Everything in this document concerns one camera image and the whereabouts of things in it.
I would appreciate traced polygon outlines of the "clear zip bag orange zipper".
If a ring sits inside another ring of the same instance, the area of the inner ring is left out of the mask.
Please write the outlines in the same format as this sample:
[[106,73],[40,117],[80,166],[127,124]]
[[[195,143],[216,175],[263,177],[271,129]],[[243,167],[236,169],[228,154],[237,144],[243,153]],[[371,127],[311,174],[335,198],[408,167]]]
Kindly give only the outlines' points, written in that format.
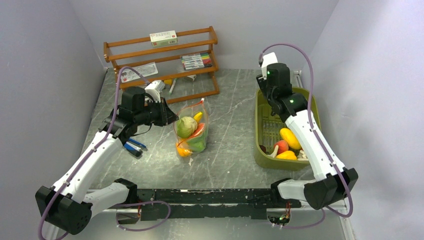
[[175,148],[180,158],[191,158],[206,149],[209,115],[204,101],[202,98],[177,113],[178,120],[172,126],[176,137]]

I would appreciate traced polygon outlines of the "yellow toy banana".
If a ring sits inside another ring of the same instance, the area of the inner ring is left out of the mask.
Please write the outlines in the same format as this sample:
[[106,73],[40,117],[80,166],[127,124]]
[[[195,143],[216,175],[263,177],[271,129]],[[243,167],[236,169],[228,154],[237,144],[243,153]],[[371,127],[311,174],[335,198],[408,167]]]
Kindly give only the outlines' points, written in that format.
[[199,123],[202,120],[204,113],[202,111],[196,113],[192,118]]

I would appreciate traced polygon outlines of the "pink toy watermelon slice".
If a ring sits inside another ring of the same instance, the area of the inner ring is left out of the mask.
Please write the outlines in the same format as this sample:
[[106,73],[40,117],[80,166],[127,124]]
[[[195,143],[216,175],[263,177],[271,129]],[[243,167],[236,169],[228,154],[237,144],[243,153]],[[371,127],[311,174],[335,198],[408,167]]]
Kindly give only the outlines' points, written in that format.
[[192,135],[189,137],[189,139],[200,137],[204,134],[206,130],[206,124],[203,122],[200,122],[197,124],[197,129],[192,133]]

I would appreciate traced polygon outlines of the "orange toy bell pepper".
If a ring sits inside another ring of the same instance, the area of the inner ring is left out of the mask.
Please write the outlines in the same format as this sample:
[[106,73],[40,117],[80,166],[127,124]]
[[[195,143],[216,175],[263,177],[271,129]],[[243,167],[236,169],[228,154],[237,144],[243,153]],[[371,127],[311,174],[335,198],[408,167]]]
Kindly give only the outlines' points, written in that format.
[[182,158],[189,157],[193,154],[193,152],[190,149],[186,149],[186,148],[181,147],[181,145],[179,143],[176,143],[175,147],[176,147],[177,153]]

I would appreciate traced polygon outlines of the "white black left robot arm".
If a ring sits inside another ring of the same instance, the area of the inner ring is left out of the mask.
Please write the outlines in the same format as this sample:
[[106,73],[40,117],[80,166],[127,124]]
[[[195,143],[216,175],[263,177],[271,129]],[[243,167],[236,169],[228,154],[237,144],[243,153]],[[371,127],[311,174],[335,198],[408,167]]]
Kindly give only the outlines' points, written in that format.
[[155,99],[141,87],[116,94],[110,115],[82,156],[52,186],[37,190],[35,199],[41,215],[38,237],[44,238],[45,222],[76,235],[103,210],[113,206],[132,208],[140,203],[137,185],[123,178],[91,194],[87,191],[103,165],[135,136],[139,126],[163,127],[178,119],[163,97]]

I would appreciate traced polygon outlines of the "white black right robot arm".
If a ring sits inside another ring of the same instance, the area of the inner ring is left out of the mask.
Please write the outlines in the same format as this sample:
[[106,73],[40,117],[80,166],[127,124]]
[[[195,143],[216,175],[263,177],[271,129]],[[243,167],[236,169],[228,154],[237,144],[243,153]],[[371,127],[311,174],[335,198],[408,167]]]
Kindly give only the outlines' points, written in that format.
[[309,181],[287,178],[276,182],[270,202],[282,207],[288,200],[298,200],[320,210],[350,197],[358,173],[354,168],[346,168],[332,151],[314,119],[310,101],[293,92],[287,65],[263,65],[262,74],[256,80],[271,113],[278,115],[299,141],[314,175]]

